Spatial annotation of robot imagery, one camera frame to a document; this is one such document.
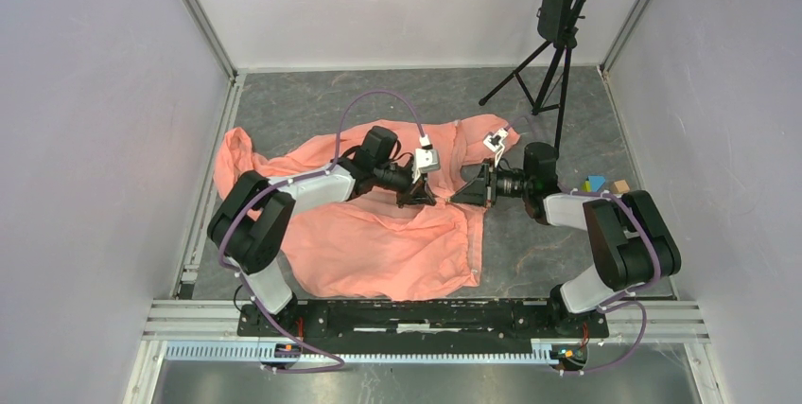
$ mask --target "floor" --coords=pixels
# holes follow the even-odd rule
[[[400,92],[415,105],[426,123],[445,123],[458,117],[492,113],[514,118],[529,103],[514,82],[485,106],[477,101],[501,81],[510,69],[466,68],[253,74],[245,79],[235,125],[251,136],[267,156],[285,154],[309,138],[309,132],[330,133],[339,125],[341,110],[358,94],[374,88]],[[545,68],[528,68],[523,77],[531,90],[539,87]],[[557,101],[554,91],[549,103]],[[537,137],[526,128],[505,156],[520,167],[523,145],[532,140],[553,141],[556,111],[538,116]],[[390,97],[366,100],[351,111],[347,127],[386,118],[410,121],[409,113]],[[637,178],[613,106],[594,67],[571,69],[567,111],[558,173],[563,184],[578,186],[589,174],[608,182],[626,180],[637,188]],[[463,178],[476,169],[463,169]],[[216,263],[217,250],[207,241],[194,299],[230,299],[238,286],[230,272]],[[283,255],[282,270],[299,298],[311,297],[297,284]],[[568,228],[541,226],[523,211],[521,200],[501,199],[485,215],[481,284],[462,288],[451,297],[546,297],[592,264],[587,234]],[[668,280],[644,292],[671,295]]]
[[[612,361],[626,348],[611,344],[594,347],[588,366]],[[642,345],[620,366],[582,378],[559,378],[547,366],[528,364],[369,363],[348,367],[347,373],[287,378],[265,374],[254,363],[168,361],[153,402],[251,403],[255,396],[288,404],[701,402],[682,344]]]

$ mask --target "blue block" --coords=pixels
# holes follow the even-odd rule
[[[594,192],[602,189],[605,182],[604,177],[601,175],[588,175],[587,180],[590,182],[590,190]]]

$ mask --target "orange fabric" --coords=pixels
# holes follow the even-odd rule
[[[398,208],[394,193],[375,188],[353,201],[293,217],[281,249],[301,286],[319,297],[386,295],[393,300],[426,300],[477,286],[484,209],[446,203],[445,198],[464,184],[462,166],[490,157],[481,141],[505,124],[485,114],[425,126],[440,154],[441,170],[429,174],[435,206]],[[374,125],[395,132],[402,152],[419,147],[414,124],[379,120],[343,132],[340,150],[361,144]],[[225,198],[248,170],[285,176],[321,167],[334,155],[334,139],[334,134],[313,137],[286,156],[266,159],[253,152],[248,134],[235,128],[226,133],[215,163],[220,196]],[[508,147],[517,141],[518,134],[510,130]]]

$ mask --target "wall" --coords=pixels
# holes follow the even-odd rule
[[[611,70],[733,402],[796,402],[802,0],[653,0]]]
[[[240,68],[514,65],[542,43],[541,0],[200,1]],[[573,60],[601,61],[634,2],[589,0]]]
[[[0,402],[119,402],[227,81],[181,0],[0,11]]]

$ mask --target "black mounting plate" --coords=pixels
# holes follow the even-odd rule
[[[531,353],[532,339],[583,336],[582,323],[560,331],[549,326],[546,302],[533,299],[306,300],[277,319],[296,335],[303,320],[304,341],[339,354]],[[449,331],[412,331],[421,326]],[[603,315],[593,314],[587,326],[590,338],[609,336]],[[243,306],[236,333],[280,336],[253,305]]]

